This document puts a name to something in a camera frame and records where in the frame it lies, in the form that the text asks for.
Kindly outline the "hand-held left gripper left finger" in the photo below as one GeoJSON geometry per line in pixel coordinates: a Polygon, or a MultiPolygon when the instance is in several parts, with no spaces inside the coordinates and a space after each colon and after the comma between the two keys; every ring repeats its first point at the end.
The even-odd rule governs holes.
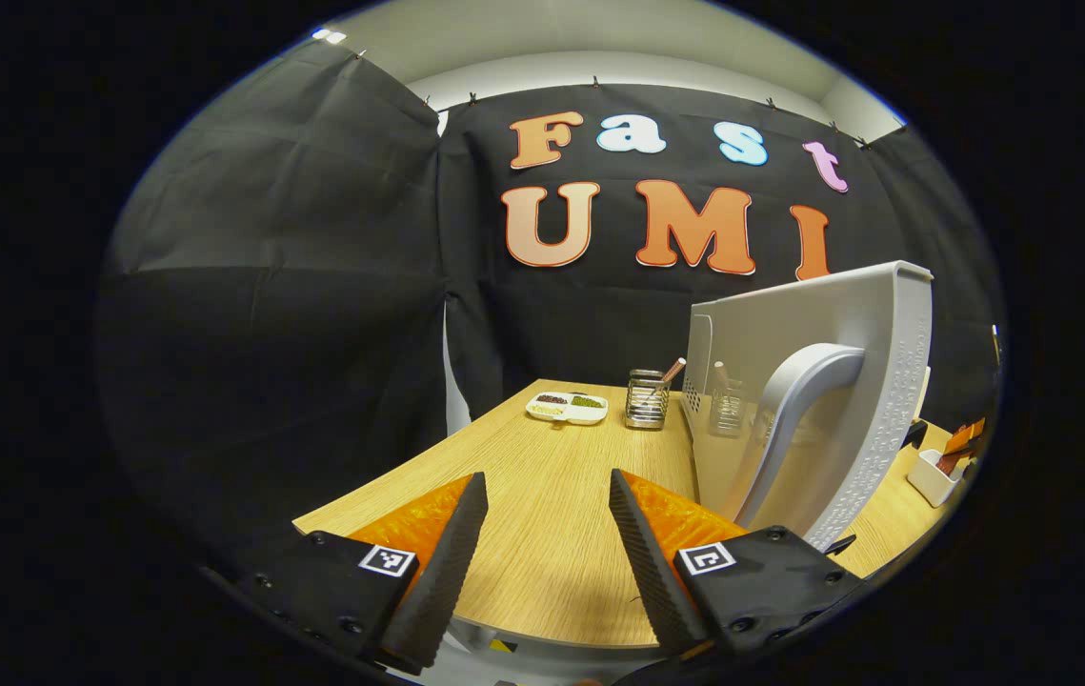
{"type": "Polygon", "coordinates": [[[456,478],[347,535],[315,530],[251,574],[251,604],[307,641],[408,675],[431,668],[487,513],[456,478]]]}

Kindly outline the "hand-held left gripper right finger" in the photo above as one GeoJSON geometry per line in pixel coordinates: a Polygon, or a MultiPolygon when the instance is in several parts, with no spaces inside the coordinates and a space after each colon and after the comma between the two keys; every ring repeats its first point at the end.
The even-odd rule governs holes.
{"type": "Polygon", "coordinates": [[[612,469],[609,511],[661,650],[681,660],[771,652],[865,590],[796,533],[746,530],[612,469]]]}

